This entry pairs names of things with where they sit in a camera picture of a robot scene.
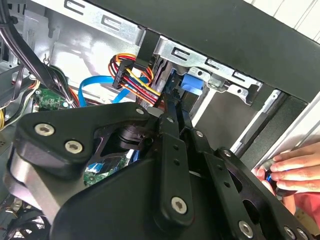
screw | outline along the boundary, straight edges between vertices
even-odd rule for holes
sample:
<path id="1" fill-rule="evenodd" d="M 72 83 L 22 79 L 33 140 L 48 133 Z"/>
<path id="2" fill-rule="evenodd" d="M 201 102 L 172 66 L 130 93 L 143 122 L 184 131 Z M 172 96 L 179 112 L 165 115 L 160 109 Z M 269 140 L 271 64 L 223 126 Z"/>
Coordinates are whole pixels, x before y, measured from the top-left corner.
<path id="1" fill-rule="evenodd" d="M 34 127 L 34 130 L 37 134 L 41 136 L 50 136 L 55 133 L 55 129 L 50 124 L 40 123 Z"/>
<path id="2" fill-rule="evenodd" d="M 175 122 L 175 120 L 173 120 L 173 119 L 172 119 L 171 117 L 169 117 L 169 116 L 168 116 L 166 119 L 167 119 L 170 123 L 174 123 L 174 122 Z"/>
<path id="3" fill-rule="evenodd" d="M 228 150 L 223 150 L 223 153 L 227 156 L 227 157 L 231 157 L 231 154 Z"/>
<path id="4" fill-rule="evenodd" d="M 294 232 L 290 228 L 288 228 L 287 226 L 284 226 L 284 230 L 289 235 L 290 238 L 296 239 Z"/>
<path id="5" fill-rule="evenodd" d="M 136 109 L 136 112 L 137 112 L 138 114 L 141 114 L 141 115 L 142 115 L 142 114 L 145 114 L 145 112 L 142 111 L 140 108 L 137 108 L 137 109 Z"/>
<path id="6" fill-rule="evenodd" d="M 195 132 L 200 138 L 202 138 L 204 135 L 203 135 L 203 133 L 202 132 L 200 132 L 200 131 L 196 131 Z"/>
<path id="7" fill-rule="evenodd" d="M 248 238 L 252 239 L 254 237 L 254 232 L 252 231 L 251 227 L 249 226 L 248 223 L 245 221 L 239 221 L 239 228 L 241 232 Z"/>
<path id="8" fill-rule="evenodd" d="M 72 153 L 72 154 L 81 153 L 82 150 L 84 149 L 80 142 L 74 141 L 74 140 L 67 141 L 64 147 L 69 153 Z"/>
<path id="9" fill-rule="evenodd" d="M 179 214 L 185 214 L 188 209 L 185 201 L 183 201 L 182 198 L 178 196 L 174 196 L 171 199 L 171 206 Z"/>
<path id="10" fill-rule="evenodd" d="M 297 228 L 297 230 L 298 230 L 298 233 L 301 235 L 301 237 L 302 237 L 304 240 L 309 240 L 307 234 L 306 234 L 304 231 L 302 231 L 302 229 Z"/>

white wall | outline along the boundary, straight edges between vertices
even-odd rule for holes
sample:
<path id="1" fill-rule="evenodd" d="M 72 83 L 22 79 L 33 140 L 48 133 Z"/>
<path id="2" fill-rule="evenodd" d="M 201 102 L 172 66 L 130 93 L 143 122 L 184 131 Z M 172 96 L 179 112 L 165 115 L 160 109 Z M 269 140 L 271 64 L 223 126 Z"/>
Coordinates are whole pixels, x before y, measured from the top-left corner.
<path id="1" fill-rule="evenodd" d="M 320 43 L 320 0 L 244 0 Z"/>

finger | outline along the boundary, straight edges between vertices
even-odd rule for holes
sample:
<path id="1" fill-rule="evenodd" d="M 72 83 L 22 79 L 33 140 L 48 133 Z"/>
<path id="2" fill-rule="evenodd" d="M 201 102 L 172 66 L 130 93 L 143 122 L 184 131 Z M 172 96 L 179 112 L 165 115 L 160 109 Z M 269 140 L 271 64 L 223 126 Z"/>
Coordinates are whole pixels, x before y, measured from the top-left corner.
<path id="1" fill-rule="evenodd" d="M 288 151 L 285 153 L 281 153 L 273 158 L 275 162 L 281 162 L 287 159 L 292 159 L 296 157 L 301 157 L 305 155 L 314 154 L 317 149 L 319 149 L 319 143 L 315 143 L 309 146 L 301 147 L 293 151 Z"/>
<path id="2" fill-rule="evenodd" d="M 289 181 L 307 181 L 320 180 L 320 165 L 298 168 L 288 171 L 278 171 L 271 173 L 271 178 L 274 181 L 289 180 Z"/>
<path id="3" fill-rule="evenodd" d="M 284 190 L 299 191 L 300 193 L 320 193 L 320 180 L 309 181 L 286 181 L 280 180 L 276 183 L 277 187 Z"/>
<path id="4" fill-rule="evenodd" d="M 320 165 L 320 154 L 304 155 L 274 163 L 270 170 L 282 172 L 291 169 L 300 169 Z"/>
<path id="5" fill-rule="evenodd" d="M 270 185 L 270 183 L 268 181 L 263 180 L 261 182 L 273 195 L 276 195 L 274 190 L 272 189 L 272 186 Z"/>
<path id="6" fill-rule="evenodd" d="M 265 175 L 266 175 L 266 172 L 265 172 L 265 170 L 263 170 L 262 168 L 260 168 L 260 169 L 258 169 L 258 170 L 256 171 L 256 177 L 257 177 L 260 181 L 265 180 Z"/>
<path id="7" fill-rule="evenodd" d="M 285 196 L 282 198 L 283 205 L 292 213 L 293 215 L 296 212 L 296 202 L 295 202 L 295 196 Z"/>

green circuit board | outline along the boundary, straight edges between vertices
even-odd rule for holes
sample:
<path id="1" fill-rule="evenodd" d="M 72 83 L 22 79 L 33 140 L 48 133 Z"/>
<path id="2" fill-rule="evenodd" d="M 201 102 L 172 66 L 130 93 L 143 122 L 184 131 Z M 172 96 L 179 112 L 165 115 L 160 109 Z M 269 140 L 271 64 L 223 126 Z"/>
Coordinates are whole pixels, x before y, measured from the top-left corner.
<path id="1" fill-rule="evenodd" d="M 35 105 L 39 108 L 39 111 L 68 108 L 63 97 L 46 88 L 39 88 L 35 92 Z"/>

black wire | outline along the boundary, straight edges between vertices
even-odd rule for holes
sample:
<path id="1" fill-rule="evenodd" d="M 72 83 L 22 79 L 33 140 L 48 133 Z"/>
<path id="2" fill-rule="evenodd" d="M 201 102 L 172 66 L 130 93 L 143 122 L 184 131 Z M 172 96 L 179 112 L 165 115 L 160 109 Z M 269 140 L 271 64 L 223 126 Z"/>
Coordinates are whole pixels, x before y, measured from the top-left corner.
<path id="1" fill-rule="evenodd" d="M 23 95 L 22 95 L 22 97 L 21 97 L 21 102 L 20 102 L 20 105 L 19 105 L 18 110 L 17 110 L 17 111 L 15 112 L 15 114 L 12 115 L 7 121 L 5 121 L 4 126 L 11 124 L 11 122 L 13 122 L 17 117 L 20 116 L 20 114 L 21 114 L 22 111 L 23 111 L 26 98 L 27 98 L 28 94 L 30 94 L 32 91 L 33 91 L 33 89 L 27 89 L 27 90 L 23 93 Z"/>
<path id="2" fill-rule="evenodd" d="M 16 76 L 14 91 L 11 99 L 12 101 L 16 100 L 20 95 L 22 80 L 24 79 L 24 70 L 25 70 L 25 67 L 24 66 L 21 67 Z"/>
<path id="3" fill-rule="evenodd" d="M 6 0 L 1 0 L 0 4 L 0 24 L 8 24 L 10 19 L 10 13 L 8 8 L 8 3 Z"/>
<path id="4" fill-rule="evenodd" d="M 77 103 L 77 99 L 73 96 L 73 94 L 71 93 L 71 90 L 69 88 L 68 85 L 68 80 L 66 75 L 62 72 L 61 69 L 59 69 L 56 66 L 51 65 L 50 68 L 53 70 L 54 74 L 57 76 L 59 83 L 61 84 L 62 88 L 61 91 L 63 92 L 65 98 L 71 102 L 71 105 L 74 108 L 79 107 L 78 103 Z"/>
<path id="5" fill-rule="evenodd" d="M 10 51 L 38 80 L 50 90 L 57 89 L 45 65 L 16 30 L 10 17 L 7 0 L 0 1 L 0 36 Z"/>

